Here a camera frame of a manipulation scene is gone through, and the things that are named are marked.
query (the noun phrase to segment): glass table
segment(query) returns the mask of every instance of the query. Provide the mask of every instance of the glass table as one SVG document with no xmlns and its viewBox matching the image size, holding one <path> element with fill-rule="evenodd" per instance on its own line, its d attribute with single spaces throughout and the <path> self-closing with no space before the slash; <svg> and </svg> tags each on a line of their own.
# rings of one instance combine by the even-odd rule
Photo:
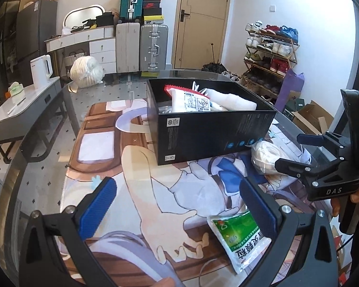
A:
<svg viewBox="0 0 359 287">
<path fill-rule="evenodd" d="M 241 165 L 237 168 L 242 176 L 253 171 L 250 149 L 157 166 L 145 101 L 146 82 L 153 78 L 177 78 L 179 86 L 183 78 L 230 80 L 209 72 L 166 70 L 107 74 L 102 84 L 76 92 L 64 86 L 22 140 L 3 180 L 0 265 L 14 283 L 18 284 L 19 252 L 31 212 L 53 214 L 77 205 L 105 176 L 116 180 L 117 196 L 95 236 L 86 242 L 118 286 L 151 286 L 167 276 L 177 286 L 198 286 L 199 277 L 207 286 L 239 286 L 260 259 L 235 275 L 206 223 L 208 215 L 244 211 L 239 191 L 228 193 L 229 181 L 219 172 L 221 162 Z M 329 158 L 319 148 L 296 142 L 300 133 L 278 112 L 266 140 L 297 161 L 327 163 Z M 211 200 L 206 205 L 191 190 L 181 189 L 183 180 L 200 178 Z M 263 190 L 280 205 L 299 212 L 331 212 L 327 202 L 309 202 L 298 180 L 284 175 L 266 179 Z M 338 237 L 337 221 L 332 224 Z M 278 280 L 286 275 L 299 241 L 296 237 Z M 71 276 L 83 282 L 64 244 L 58 241 L 58 246 Z M 341 253 L 343 263 L 345 252 Z"/>
</svg>

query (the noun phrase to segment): silver suitcase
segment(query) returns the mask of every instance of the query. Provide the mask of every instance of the silver suitcase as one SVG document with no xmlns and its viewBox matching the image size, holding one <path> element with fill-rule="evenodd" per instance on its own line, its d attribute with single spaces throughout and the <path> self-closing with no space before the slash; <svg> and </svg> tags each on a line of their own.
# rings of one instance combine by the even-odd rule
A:
<svg viewBox="0 0 359 287">
<path fill-rule="evenodd" d="M 149 24 L 141 27 L 141 71 L 165 70 L 168 33 L 166 25 Z"/>
<path fill-rule="evenodd" d="M 139 71 L 140 24 L 130 22 L 116 26 L 117 72 Z"/>
</svg>

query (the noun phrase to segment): teal suitcase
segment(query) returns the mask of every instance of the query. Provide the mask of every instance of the teal suitcase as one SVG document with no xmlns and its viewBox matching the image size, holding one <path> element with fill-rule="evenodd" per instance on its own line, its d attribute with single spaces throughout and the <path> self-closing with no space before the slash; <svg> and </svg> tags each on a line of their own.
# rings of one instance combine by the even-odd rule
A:
<svg viewBox="0 0 359 287">
<path fill-rule="evenodd" d="M 119 23 L 141 22 L 143 0 L 121 0 Z"/>
</svg>

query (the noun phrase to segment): metal screw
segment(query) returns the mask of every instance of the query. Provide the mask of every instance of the metal screw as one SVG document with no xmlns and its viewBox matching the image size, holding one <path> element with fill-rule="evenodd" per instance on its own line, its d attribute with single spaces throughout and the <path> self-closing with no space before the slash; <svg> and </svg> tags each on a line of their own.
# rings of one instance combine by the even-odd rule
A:
<svg viewBox="0 0 359 287">
<path fill-rule="evenodd" d="M 319 209 L 318 210 L 318 216 L 323 218 L 325 216 L 324 210 L 323 209 Z"/>
<path fill-rule="evenodd" d="M 73 205 L 70 205 L 67 208 L 65 208 L 65 212 L 67 214 L 73 214 L 75 211 L 76 211 L 76 207 Z"/>
<path fill-rule="evenodd" d="M 283 211 L 285 214 L 289 214 L 289 213 L 291 213 L 291 207 L 288 206 L 288 205 L 283 205 L 283 206 L 282 206 L 282 211 Z"/>
<path fill-rule="evenodd" d="M 41 215 L 41 212 L 39 210 L 34 210 L 32 213 L 31 213 L 31 217 L 33 219 L 36 219 L 38 216 Z"/>
</svg>

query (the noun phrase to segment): purple bag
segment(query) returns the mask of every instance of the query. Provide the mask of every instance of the purple bag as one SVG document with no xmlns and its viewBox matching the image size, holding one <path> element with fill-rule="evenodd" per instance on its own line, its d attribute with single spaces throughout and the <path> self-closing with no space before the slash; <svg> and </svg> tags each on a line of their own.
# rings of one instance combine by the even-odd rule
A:
<svg viewBox="0 0 359 287">
<path fill-rule="evenodd" d="M 304 74 L 296 74 L 289 69 L 283 79 L 282 88 L 280 89 L 278 99 L 275 103 L 275 109 L 283 112 L 291 91 L 301 92 L 304 85 Z"/>
</svg>

